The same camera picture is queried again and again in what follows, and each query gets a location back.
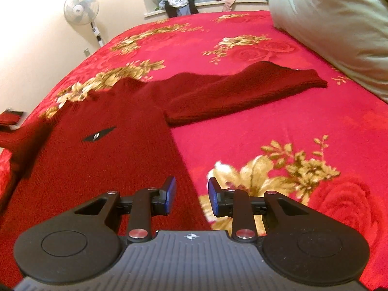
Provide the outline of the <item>dark red knit sweater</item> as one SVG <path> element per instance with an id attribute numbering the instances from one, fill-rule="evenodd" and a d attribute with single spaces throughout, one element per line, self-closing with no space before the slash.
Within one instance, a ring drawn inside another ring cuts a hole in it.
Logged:
<path id="1" fill-rule="evenodd" d="M 182 73 L 167 80 L 123 78 L 110 90 L 65 103 L 52 117 L 18 129 L 1 125 L 16 188 L 1 214 L 1 282 L 21 274 L 13 258 L 30 227 L 107 191 L 131 194 L 178 184 L 172 213 L 158 229 L 207 230 L 209 223 L 172 128 L 271 103 L 327 83 L 314 70 L 257 62 L 232 76 Z"/>

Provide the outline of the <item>dark clothes pile on sill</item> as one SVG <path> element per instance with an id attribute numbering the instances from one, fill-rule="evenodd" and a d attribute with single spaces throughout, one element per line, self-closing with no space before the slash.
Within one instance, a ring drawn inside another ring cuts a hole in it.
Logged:
<path id="1" fill-rule="evenodd" d="M 159 8 L 165 10 L 169 18 L 199 13 L 195 0 L 162 0 L 159 3 Z"/>

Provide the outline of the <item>red floral bed blanket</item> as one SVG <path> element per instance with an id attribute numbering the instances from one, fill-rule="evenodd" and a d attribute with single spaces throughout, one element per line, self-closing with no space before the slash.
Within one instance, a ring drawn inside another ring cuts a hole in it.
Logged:
<path id="1" fill-rule="evenodd" d="M 252 196 L 277 191 L 359 231 L 370 246 L 361 281 L 387 286 L 387 104 L 275 29 L 270 13 L 204 13 L 143 24 L 86 58 L 51 90 L 28 121 L 52 118 L 65 103 L 110 90 L 123 78 L 142 82 L 190 74 L 232 75 L 257 62 L 315 70 L 327 83 L 251 109 L 172 128 L 209 229 L 215 218 L 207 180 Z M 1 157 L 7 204 L 8 154 Z"/>

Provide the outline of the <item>white standing fan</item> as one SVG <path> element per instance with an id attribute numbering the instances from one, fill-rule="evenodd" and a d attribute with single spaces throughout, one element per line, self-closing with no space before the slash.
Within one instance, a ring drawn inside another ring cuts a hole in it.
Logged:
<path id="1" fill-rule="evenodd" d="M 97 0 L 65 0 L 63 12 L 68 23 L 75 26 L 89 25 L 99 47 L 105 44 L 97 24 L 95 24 L 95 19 L 99 13 Z"/>

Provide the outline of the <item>pale green pillow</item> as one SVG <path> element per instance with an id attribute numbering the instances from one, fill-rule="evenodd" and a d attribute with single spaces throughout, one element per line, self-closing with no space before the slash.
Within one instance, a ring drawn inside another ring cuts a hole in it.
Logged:
<path id="1" fill-rule="evenodd" d="M 387 0 L 269 0 L 274 26 L 387 101 Z"/>

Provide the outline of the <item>wall power socket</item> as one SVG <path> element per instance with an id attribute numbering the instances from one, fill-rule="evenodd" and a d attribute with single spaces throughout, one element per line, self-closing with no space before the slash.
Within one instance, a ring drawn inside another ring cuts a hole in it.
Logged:
<path id="1" fill-rule="evenodd" d="M 88 56 L 91 55 L 91 53 L 90 53 L 90 51 L 89 51 L 88 48 L 84 49 L 84 50 L 83 50 L 83 53 L 84 53 L 84 55 L 85 55 L 86 57 L 88 57 Z"/>

